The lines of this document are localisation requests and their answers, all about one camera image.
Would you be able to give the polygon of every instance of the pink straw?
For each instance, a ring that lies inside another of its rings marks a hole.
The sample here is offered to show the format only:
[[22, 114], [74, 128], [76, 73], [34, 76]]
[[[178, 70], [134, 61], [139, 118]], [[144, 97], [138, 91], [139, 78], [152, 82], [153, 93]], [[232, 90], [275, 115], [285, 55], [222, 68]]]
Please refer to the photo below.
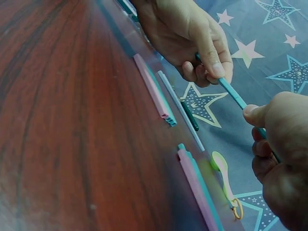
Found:
[[178, 155], [180, 157], [180, 163], [186, 175], [187, 181], [192, 189], [192, 192], [195, 196], [197, 204], [199, 205], [202, 216], [207, 224], [207, 227], [209, 228], [209, 231], [218, 231], [218, 227], [212, 215], [210, 206], [205, 198], [193, 165], [189, 157], [186, 155], [186, 151], [184, 149], [180, 149], [178, 151]]
[[155, 103], [155, 106], [158, 110], [158, 113], [159, 115], [163, 118], [163, 119], [166, 119], [169, 117], [169, 114], [168, 114], [168, 110], [164, 104], [164, 101], [160, 95], [160, 92], [156, 86], [156, 84], [154, 83], [149, 71], [148, 71], [148, 68], [143, 60], [143, 58], [139, 55], [139, 54], [135, 54], [134, 55], [134, 60], [137, 64], [137, 67], [143, 77], [143, 80], [145, 82], [145, 85], [147, 86], [149, 92], [150, 92], [150, 95]]

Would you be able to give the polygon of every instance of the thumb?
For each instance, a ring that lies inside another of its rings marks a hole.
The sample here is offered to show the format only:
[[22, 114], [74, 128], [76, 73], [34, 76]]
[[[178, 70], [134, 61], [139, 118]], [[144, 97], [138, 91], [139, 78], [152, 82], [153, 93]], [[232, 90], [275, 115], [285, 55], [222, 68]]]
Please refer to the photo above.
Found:
[[196, 44], [200, 59], [208, 73], [214, 78], [224, 77], [226, 72], [214, 46], [209, 21], [194, 20], [189, 31], [191, 40]]
[[268, 111], [268, 104], [258, 107], [256, 105], [248, 105], [243, 110], [243, 116], [247, 123], [257, 128], [265, 127], [265, 116]]

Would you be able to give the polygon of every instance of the star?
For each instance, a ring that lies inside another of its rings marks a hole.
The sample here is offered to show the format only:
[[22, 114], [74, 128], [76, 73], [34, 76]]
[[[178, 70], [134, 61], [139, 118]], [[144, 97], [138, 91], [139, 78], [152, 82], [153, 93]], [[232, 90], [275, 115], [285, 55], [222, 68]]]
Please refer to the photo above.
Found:
[[230, 20], [234, 18], [234, 17], [228, 15], [227, 10], [225, 10], [223, 13], [217, 13], [217, 15], [219, 17], [218, 24], [225, 23], [228, 26], [230, 26]]
[[181, 100], [184, 100], [192, 112], [193, 117], [198, 118], [212, 126], [221, 128], [213, 112], [209, 108], [212, 103], [225, 97], [228, 93], [201, 94], [194, 83], [189, 83]]
[[[263, 200], [262, 191], [238, 194], [235, 195], [235, 198], [238, 198], [243, 206], [258, 211], [258, 216], [254, 230], [268, 231], [279, 220], [279, 218], [273, 214], [268, 205], [263, 206], [263, 205], [257, 205], [258, 203], [256, 204], [256, 202], [261, 201], [259, 195]], [[249, 196], [256, 196], [256, 197], [259, 196], [259, 199], [254, 198], [255, 201], [253, 199], [253, 202], [250, 203], [248, 199]]]
[[295, 45], [300, 44], [300, 42], [298, 42], [298, 41], [296, 40], [296, 36], [295, 36], [295, 35], [292, 36], [292, 37], [291, 37], [291, 36], [288, 36], [288, 35], [285, 35], [285, 37], [287, 38], [287, 40], [286, 40], [284, 43], [290, 44], [292, 48], [294, 48]]
[[238, 40], [235, 40], [239, 50], [231, 57], [237, 59], [243, 59], [247, 68], [250, 67], [252, 59], [264, 58], [263, 55], [255, 52], [256, 40], [252, 41], [248, 45], [244, 45]]
[[289, 15], [293, 12], [299, 11], [294, 7], [283, 6], [280, 0], [273, 0], [272, 4], [267, 4], [261, 1], [256, 0], [256, 2], [261, 6], [264, 10], [268, 12], [268, 15], [264, 19], [263, 24], [272, 22], [276, 19], [280, 19], [284, 23], [286, 23], [290, 28], [295, 30], [293, 23], [290, 20]]
[[289, 81], [291, 92], [300, 94], [306, 83], [308, 83], [308, 63], [301, 64], [295, 58], [287, 55], [289, 69], [278, 74], [266, 77], [268, 79]]

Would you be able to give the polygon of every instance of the green spoon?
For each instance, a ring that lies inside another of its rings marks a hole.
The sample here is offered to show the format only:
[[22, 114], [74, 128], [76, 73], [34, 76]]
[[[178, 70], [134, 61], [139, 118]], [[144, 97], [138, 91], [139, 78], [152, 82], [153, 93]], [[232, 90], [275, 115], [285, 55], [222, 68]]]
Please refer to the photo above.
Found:
[[235, 201], [235, 197], [230, 187], [229, 177], [228, 177], [228, 164], [225, 158], [223, 158], [223, 156], [219, 152], [213, 152], [210, 164], [214, 170], [220, 171], [222, 174], [223, 191], [228, 201], [230, 201], [233, 207], [238, 207], [238, 204]]

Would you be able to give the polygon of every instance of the orange rubber band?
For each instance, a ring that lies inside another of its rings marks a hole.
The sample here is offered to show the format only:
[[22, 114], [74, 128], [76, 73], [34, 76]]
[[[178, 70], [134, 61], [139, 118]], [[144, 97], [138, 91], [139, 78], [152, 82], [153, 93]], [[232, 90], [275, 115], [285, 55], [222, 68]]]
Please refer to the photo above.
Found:
[[240, 213], [240, 215], [238, 215], [236, 207], [232, 208], [233, 213], [234, 213], [236, 219], [241, 220], [241, 219], [243, 219], [243, 216], [244, 216], [243, 206], [242, 206], [242, 204], [241, 204], [239, 199], [235, 198], [232, 202], [234, 202], [234, 201], [237, 202], [237, 204], [238, 204], [238, 206], [240, 208], [240, 212], [241, 213]]

